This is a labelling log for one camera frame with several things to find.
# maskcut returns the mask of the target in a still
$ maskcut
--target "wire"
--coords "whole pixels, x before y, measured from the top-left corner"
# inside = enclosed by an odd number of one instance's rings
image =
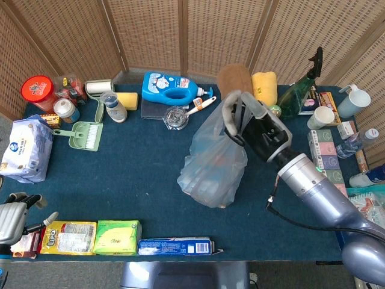
[[[251,281],[251,282],[254,282],[255,287],[256,287],[257,289],[259,289],[257,282],[255,282],[255,281],[252,280],[252,279],[250,279],[250,281]]]
[[[380,241],[380,242],[383,242],[385,243],[385,238],[383,237],[380,237],[372,232],[368,232],[368,231],[364,231],[364,230],[361,230],[361,229],[354,229],[354,228],[339,228],[339,227],[331,227],[331,228],[327,228],[327,227],[315,227],[315,226],[309,226],[309,225],[305,225],[305,224],[302,224],[302,223],[299,223],[299,222],[296,222],[294,220],[291,220],[289,219],[288,217],[285,217],[284,215],[282,215],[281,213],[279,213],[276,209],[273,208],[273,200],[274,200],[274,197],[276,196],[277,194],[277,188],[278,188],[278,181],[279,181],[279,176],[277,176],[276,178],[276,183],[274,184],[274,189],[273,189],[273,192],[270,194],[270,197],[268,199],[268,202],[266,204],[266,209],[277,215],[278,217],[280,217],[282,220],[285,220],[287,221],[288,223],[292,224],[292,225],[295,225],[295,226],[298,226],[298,227],[302,227],[302,228],[305,228],[305,229],[309,229],[309,230],[314,230],[314,231],[326,231],[326,232],[354,232],[354,233],[358,233],[358,234],[362,234],[362,235],[368,235],[372,238],[375,238],[376,240]]]

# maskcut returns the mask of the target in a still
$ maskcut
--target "woven panel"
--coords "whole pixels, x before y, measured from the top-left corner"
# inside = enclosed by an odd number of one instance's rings
[[[121,71],[115,43],[96,0],[13,0],[64,73],[83,81],[112,78]]]
[[[188,1],[188,71],[215,76],[244,63],[266,0]]]
[[[7,117],[23,116],[26,102],[20,88],[27,78],[36,74],[55,75],[0,8],[0,106]]]
[[[290,84],[308,71],[307,59],[322,46],[317,84],[324,84],[384,8],[383,0],[280,1],[254,72],[272,70],[279,84]]]
[[[368,108],[357,115],[360,130],[377,128],[380,139],[365,149],[368,163],[385,163],[385,33],[366,51],[356,64],[339,80],[339,86],[356,84],[371,98]]]
[[[180,69],[177,0],[107,0],[129,66]]]

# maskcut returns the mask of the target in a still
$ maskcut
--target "white lid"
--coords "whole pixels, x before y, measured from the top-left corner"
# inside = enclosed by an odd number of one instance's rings
[[[62,98],[54,104],[54,111],[60,117],[70,117],[75,112],[75,106],[70,100]]]
[[[365,137],[370,140],[377,138],[379,135],[380,133],[375,128],[369,128],[367,131],[365,131]]]
[[[197,93],[197,96],[202,96],[204,93],[205,93],[205,91],[203,90],[203,88],[198,87],[198,93]]]

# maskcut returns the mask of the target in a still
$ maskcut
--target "red lid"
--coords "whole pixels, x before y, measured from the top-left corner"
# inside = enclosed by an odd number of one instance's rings
[[[54,84],[44,75],[35,75],[28,78],[21,89],[23,98],[28,102],[42,102],[51,96]]]

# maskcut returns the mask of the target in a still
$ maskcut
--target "white cup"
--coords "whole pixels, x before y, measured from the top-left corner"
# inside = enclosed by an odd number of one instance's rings
[[[345,86],[339,92],[345,92],[349,87],[351,92],[337,107],[339,116],[344,119],[359,113],[371,103],[371,97],[368,93],[359,89],[355,84]]]
[[[328,107],[317,107],[314,114],[307,121],[310,129],[320,129],[334,121],[334,112]]]

